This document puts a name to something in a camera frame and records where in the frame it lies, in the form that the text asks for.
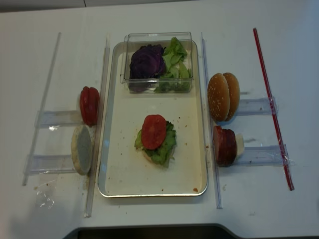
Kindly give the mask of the dark red meat patties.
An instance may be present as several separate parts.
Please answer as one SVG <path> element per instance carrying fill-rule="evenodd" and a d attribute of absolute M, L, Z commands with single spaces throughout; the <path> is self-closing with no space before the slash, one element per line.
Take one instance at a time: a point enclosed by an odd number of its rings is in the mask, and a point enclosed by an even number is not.
<path fill-rule="evenodd" d="M 215 160 L 218 166 L 228 167 L 235 161 L 237 144 L 235 133 L 231 129 L 223 129 L 216 125 L 213 129 Z"/>

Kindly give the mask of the red tomato slice stack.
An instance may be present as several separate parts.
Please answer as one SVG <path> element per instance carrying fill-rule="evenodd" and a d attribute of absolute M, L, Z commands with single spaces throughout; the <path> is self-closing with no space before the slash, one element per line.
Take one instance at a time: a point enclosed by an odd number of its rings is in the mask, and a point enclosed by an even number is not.
<path fill-rule="evenodd" d="M 97 124 L 99 101 L 100 96 L 96 88 L 85 86 L 82 89 L 79 105 L 82 120 L 88 126 L 94 126 Z"/>

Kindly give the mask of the metal rectangular tray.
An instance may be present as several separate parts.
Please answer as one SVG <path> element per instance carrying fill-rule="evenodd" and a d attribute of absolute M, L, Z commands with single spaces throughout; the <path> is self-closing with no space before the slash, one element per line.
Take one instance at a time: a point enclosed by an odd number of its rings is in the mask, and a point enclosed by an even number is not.
<path fill-rule="evenodd" d="M 108 198 L 197 196 L 207 188 L 208 112 L 203 104 L 198 48 L 192 46 L 194 80 L 188 93 L 130 93 L 121 83 L 123 45 L 114 48 L 106 98 L 98 176 Z M 168 167 L 149 162 L 134 142 L 148 115 L 171 122 L 177 145 Z"/>

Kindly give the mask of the bun top rear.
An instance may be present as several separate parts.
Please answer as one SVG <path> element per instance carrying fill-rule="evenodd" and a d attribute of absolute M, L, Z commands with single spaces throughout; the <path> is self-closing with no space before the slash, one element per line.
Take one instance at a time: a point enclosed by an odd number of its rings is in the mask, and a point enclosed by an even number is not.
<path fill-rule="evenodd" d="M 239 82 L 234 74 L 228 72 L 228 73 L 224 73 L 223 76 L 225 77 L 228 84 L 229 99 L 230 99 L 230 107 L 229 107 L 229 112 L 228 112 L 226 121 L 230 121 L 234 117 L 239 106 L 240 87 L 239 87 Z"/>

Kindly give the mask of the red plastic rail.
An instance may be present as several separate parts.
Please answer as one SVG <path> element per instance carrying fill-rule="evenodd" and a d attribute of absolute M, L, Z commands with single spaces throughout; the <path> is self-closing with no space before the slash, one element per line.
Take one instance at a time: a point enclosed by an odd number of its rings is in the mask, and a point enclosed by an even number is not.
<path fill-rule="evenodd" d="M 262 53 L 262 48 L 261 48 L 261 44 L 260 44 L 260 40 L 259 40 L 259 35 L 258 35 L 257 28 L 255 28 L 255 27 L 253 28 L 253 34 L 254 34 L 254 39 L 255 39 L 255 43 L 256 43 L 256 47 L 257 47 L 257 51 L 258 51 L 258 56 L 259 56 L 260 66 L 261 66 L 261 70 L 262 70 L 262 74 L 263 74 L 263 78 L 264 78 L 266 92 L 267 92 L 267 96 L 268 96 L 268 99 L 270 102 L 270 108 L 272 111 L 272 117 L 273 117 L 274 127 L 275 127 L 275 131 L 276 131 L 277 141 L 278 141 L 278 145 L 280 148 L 280 153 L 281 153 L 281 158 L 282 158 L 282 162 L 283 162 L 283 169 L 284 169 L 284 173 L 285 173 L 286 182 L 287 182 L 289 190 L 293 191 L 295 189 L 295 187 L 294 187 L 294 184 L 292 181 L 292 176 L 291 176 L 291 172 L 290 172 L 290 168 L 289 168 L 289 155 L 288 155 L 286 146 L 283 142 L 283 137 L 281 134 L 280 125 L 279 125 L 278 116 L 277 116 L 277 113 L 278 113 L 277 105 L 276 105 L 275 98 L 273 97 L 273 94 L 271 91 L 271 87 L 270 87 L 270 83 L 269 83 L 269 79 L 268 79 L 268 75 L 267 75 L 267 70 L 266 70 L 266 65 L 265 65 L 265 61 L 264 61 L 264 57 L 263 57 L 263 53 Z"/>

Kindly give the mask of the green lettuce in container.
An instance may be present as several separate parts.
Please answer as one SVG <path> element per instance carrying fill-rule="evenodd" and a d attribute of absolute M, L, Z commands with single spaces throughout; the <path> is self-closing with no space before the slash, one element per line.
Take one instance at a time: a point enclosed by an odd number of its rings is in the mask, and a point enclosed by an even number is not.
<path fill-rule="evenodd" d="M 159 84 L 155 88 L 156 93 L 166 92 L 188 92 L 191 87 L 190 77 L 191 69 L 184 64 L 187 57 L 187 51 L 182 43 L 173 37 L 169 46 L 164 50 L 162 58 L 165 63 L 165 72 L 160 74 Z"/>

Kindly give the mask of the pale bun bottom slice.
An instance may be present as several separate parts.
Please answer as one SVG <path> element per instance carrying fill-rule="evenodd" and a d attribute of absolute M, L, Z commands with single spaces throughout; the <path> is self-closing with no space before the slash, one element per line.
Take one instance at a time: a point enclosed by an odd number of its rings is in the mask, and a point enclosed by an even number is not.
<path fill-rule="evenodd" d="M 90 131 L 85 125 L 77 126 L 71 140 L 71 158 L 76 172 L 87 175 L 91 169 L 93 143 Z"/>

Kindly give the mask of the purple cabbage leaves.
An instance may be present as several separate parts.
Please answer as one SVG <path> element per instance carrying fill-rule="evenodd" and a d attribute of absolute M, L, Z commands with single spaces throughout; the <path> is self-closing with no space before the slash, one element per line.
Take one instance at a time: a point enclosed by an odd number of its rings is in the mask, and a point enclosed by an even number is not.
<path fill-rule="evenodd" d="M 155 79 L 165 71 L 162 58 L 164 48 L 158 45 L 141 46 L 131 57 L 129 89 L 133 92 L 143 92 L 151 82 L 141 82 L 140 79 Z"/>

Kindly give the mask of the clear rail far left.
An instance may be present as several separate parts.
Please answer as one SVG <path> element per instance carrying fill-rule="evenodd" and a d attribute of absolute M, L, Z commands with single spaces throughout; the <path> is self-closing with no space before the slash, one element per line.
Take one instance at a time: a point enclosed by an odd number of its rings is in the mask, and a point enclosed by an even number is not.
<path fill-rule="evenodd" d="M 40 122 L 41 122 L 41 119 L 43 116 L 43 112 L 44 112 L 44 108 L 45 108 L 45 104 L 46 104 L 46 100 L 47 100 L 47 94 L 48 94 L 51 79 L 52 79 L 52 74 L 53 74 L 53 70 L 54 70 L 54 66 L 55 66 L 55 62 L 56 62 L 56 57 L 57 57 L 57 53 L 58 53 L 61 35 L 62 35 L 62 33 L 58 32 L 54 51 L 53 51 L 53 56 L 52 56 L 50 67 L 49 67 L 49 72 L 47 75 L 47 80 L 46 80 L 46 84 L 45 84 L 45 88 L 44 88 L 44 92 L 43 92 L 43 96 L 41 99 L 40 108 L 38 111 L 38 116 L 37 116 L 36 121 L 35 121 L 32 144 L 31 144 L 30 151 L 29 151 L 29 154 L 28 154 L 27 159 L 26 159 L 23 180 L 22 180 L 22 186 L 26 186 L 27 182 L 28 182 L 30 169 L 31 169 L 31 165 L 32 165 L 33 157 L 34 157 L 34 151 L 35 151 L 35 147 L 37 144 L 37 139 L 38 139 L 38 134 L 39 134 L 39 129 L 40 129 Z"/>

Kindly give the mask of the clear tomato pusher track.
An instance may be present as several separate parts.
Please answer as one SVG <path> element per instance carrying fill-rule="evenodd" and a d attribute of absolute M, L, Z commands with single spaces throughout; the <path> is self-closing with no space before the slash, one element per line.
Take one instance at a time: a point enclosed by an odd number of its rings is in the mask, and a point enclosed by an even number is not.
<path fill-rule="evenodd" d="M 37 112 L 34 126 L 47 128 L 51 126 L 81 125 L 82 117 L 79 111 L 40 111 Z"/>

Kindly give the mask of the clear bun top pusher track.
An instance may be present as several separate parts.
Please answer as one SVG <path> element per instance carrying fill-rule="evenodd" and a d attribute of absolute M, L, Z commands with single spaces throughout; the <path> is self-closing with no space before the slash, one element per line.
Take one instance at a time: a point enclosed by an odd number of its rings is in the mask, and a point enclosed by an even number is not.
<path fill-rule="evenodd" d="M 271 98 L 241 99 L 236 112 L 238 116 L 276 115 L 276 101 Z"/>

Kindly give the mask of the crumpled clear tape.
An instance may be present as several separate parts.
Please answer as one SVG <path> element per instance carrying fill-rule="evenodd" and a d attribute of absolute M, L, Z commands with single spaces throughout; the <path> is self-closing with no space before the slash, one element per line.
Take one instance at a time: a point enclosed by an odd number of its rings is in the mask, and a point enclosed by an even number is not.
<path fill-rule="evenodd" d="M 56 180 L 41 182 L 35 188 L 35 206 L 50 210 L 55 205 Z"/>

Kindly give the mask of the clear patty pusher track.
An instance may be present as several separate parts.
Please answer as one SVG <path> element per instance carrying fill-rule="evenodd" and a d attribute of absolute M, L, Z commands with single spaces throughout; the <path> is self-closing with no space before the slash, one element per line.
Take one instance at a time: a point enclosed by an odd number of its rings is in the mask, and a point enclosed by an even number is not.
<path fill-rule="evenodd" d="M 235 159 L 233 166 L 290 166 L 286 145 L 283 147 L 284 158 L 279 145 L 245 147 L 243 154 Z"/>

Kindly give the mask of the sesame bun top front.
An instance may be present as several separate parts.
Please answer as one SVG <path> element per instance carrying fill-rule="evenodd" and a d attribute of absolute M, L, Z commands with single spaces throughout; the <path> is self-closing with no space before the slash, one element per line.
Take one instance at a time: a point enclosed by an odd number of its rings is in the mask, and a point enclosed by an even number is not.
<path fill-rule="evenodd" d="M 215 121 L 225 121 L 230 109 L 229 88 L 221 73 L 211 77 L 207 87 L 209 110 Z"/>

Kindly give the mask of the clear plastic container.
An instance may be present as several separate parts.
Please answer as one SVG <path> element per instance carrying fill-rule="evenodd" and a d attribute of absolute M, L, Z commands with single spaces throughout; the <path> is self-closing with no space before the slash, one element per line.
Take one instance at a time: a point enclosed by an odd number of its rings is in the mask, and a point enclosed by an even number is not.
<path fill-rule="evenodd" d="M 130 33 L 120 82 L 131 93 L 186 93 L 194 79 L 190 32 Z"/>

